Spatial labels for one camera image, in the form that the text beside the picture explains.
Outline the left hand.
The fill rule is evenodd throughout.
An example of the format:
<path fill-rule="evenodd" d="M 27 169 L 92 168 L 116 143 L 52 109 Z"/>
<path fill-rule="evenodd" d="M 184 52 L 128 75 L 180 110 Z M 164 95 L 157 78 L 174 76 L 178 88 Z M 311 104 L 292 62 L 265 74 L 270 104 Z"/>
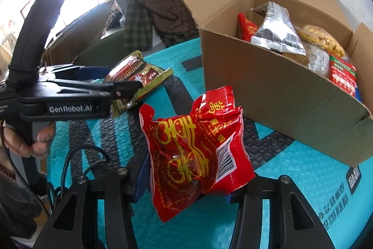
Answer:
<path fill-rule="evenodd" d="M 37 141 L 28 146 L 25 141 L 12 128 L 4 128 L 4 142 L 6 147 L 21 157 L 34 156 L 39 159 L 45 159 L 49 153 L 50 146 L 56 134 L 56 123 L 52 122 L 49 126 L 41 129 L 37 135 Z"/>

